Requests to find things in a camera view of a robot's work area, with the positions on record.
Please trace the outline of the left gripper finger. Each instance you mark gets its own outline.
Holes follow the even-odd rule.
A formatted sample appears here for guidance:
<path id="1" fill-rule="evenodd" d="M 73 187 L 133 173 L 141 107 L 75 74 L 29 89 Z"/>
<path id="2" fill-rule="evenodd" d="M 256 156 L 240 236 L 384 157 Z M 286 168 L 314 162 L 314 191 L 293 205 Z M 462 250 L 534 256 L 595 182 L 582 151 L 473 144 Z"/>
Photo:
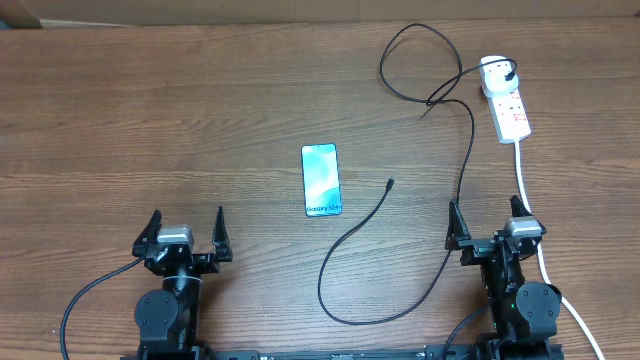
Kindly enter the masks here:
<path id="1" fill-rule="evenodd" d="M 212 244 L 215 248 L 215 257 L 218 262 L 232 262 L 233 252 L 224 223 L 224 210 L 218 207 L 216 221 L 212 233 Z"/>
<path id="2" fill-rule="evenodd" d="M 148 224 L 133 243 L 132 255 L 134 257 L 144 256 L 149 250 L 149 247 L 157 242 L 158 233 L 162 226 L 161 219 L 161 212 L 155 210 Z"/>

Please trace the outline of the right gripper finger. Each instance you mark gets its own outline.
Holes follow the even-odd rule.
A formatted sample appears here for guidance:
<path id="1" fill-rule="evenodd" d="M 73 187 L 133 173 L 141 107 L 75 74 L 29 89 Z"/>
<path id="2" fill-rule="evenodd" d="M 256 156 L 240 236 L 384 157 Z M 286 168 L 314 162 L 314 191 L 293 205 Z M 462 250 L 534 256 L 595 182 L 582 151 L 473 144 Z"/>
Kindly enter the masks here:
<path id="1" fill-rule="evenodd" d="M 511 213 L 513 217 L 531 217 L 532 213 L 526 208 L 523 201 L 517 196 L 513 195 L 510 198 Z"/>
<path id="2" fill-rule="evenodd" d="M 446 250 L 461 250 L 471 242 L 471 235 L 464 221 L 458 202 L 449 203 L 449 224 L 445 240 Z"/>

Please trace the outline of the blue Galaxy smartphone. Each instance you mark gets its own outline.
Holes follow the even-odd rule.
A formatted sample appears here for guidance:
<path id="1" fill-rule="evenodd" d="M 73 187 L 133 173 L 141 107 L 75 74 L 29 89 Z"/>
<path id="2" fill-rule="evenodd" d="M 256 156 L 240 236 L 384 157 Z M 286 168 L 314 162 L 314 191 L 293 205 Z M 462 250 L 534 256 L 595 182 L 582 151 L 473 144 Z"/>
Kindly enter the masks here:
<path id="1" fill-rule="evenodd" d="M 334 143 L 301 148 L 305 214 L 308 217 L 342 213 L 337 146 Z"/>

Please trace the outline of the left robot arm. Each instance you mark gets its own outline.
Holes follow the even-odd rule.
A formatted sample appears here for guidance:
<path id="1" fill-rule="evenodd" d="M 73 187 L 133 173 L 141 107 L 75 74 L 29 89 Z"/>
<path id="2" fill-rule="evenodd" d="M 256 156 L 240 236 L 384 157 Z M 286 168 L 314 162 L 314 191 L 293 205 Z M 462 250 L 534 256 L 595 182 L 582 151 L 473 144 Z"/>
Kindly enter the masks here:
<path id="1" fill-rule="evenodd" d="M 156 210 L 134 241 L 132 255 L 162 278 L 162 287 L 144 294 L 134 310 L 139 328 L 138 359 L 213 359 L 209 344 L 198 338 L 202 276 L 218 273 L 233 260 L 219 208 L 212 233 L 214 249 L 195 253 L 189 225 L 164 227 Z"/>

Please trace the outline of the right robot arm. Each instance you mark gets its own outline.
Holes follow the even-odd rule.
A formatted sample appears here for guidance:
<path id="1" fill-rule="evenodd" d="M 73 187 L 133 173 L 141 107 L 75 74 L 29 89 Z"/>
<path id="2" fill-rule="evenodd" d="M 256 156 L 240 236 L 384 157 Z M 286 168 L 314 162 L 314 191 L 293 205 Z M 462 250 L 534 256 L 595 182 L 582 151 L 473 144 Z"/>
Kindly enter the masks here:
<path id="1" fill-rule="evenodd" d="M 458 201 L 449 204 L 445 248 L 461 252 L 460 264 L 478 265 L 487 293 L 487 305 L 465 318 L 450 334 L 442 354 L 449 355 L 456 335 L 471 320 L 489 310 L 494 331 L 477 336 L 472 345 L 455 351 L 457 359 L 562 359 L 560 345 L 549 339 L 557 334 L 561 291 L 542 282 L 528 282 L 521 262 L 538 253 L 546 228 L 516 195 L 510 198 L 512 216 L 491 238 L 474 240 Z"/>

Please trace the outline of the white power strip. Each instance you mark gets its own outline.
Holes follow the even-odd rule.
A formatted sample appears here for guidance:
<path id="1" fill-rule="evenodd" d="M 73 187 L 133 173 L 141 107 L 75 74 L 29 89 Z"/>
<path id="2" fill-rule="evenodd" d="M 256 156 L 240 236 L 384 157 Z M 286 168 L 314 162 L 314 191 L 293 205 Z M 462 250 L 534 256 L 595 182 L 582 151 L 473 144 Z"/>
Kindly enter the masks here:
<path id="1" fill-rule="evenodd" d="M 490 112 L 501 144 L 519 142 L 531 134 L 520 92 L 515 90 L 503 96 L 488 99 Z"/>

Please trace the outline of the brown cardboard sheet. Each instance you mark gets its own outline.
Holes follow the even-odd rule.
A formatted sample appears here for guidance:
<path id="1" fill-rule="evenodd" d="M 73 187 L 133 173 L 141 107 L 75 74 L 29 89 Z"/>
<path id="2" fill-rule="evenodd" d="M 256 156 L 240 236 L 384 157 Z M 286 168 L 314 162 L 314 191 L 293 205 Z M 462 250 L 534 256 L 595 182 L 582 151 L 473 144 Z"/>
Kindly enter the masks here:
<path id="1" fill-rule="evenodd" d="M 616 17 L 639 0 L 1 0 L 12 27 Z"/>

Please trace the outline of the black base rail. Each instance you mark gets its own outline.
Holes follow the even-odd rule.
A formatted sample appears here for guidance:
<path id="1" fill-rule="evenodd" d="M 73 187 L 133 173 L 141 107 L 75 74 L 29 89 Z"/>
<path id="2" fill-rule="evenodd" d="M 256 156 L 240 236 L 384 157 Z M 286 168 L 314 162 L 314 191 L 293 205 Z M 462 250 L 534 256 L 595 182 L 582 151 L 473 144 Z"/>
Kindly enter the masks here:
<path id="1" fill-rule="evenodd" d="M 492 359 L 489 353 L 481 354 L 472 345 L 451 345 L 443 353 L 443 345 L 428 345 L 420 349 L 386 350 L 336 350 L 260 353 L 258 351 L 217 351 L 209 355 L 197 352 L 178 354 L 152 354 L 123 356 L 121 360 L 147 359 L 212 359 L 212 360 L 473 360 Z"/>

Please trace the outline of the white USB wall charger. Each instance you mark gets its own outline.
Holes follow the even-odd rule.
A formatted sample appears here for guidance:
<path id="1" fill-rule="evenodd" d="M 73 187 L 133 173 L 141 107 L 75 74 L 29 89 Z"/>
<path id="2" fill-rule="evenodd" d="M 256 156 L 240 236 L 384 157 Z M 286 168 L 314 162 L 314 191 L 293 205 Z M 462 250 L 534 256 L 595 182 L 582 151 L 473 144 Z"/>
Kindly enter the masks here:
<path id="1" fill-rule="evenodd" d="M 483 93 L 488 98 L 506 96 L 518 89 L 517 64 L 501 55 L 485 56 L 480 60 L 479 73 Z"/>

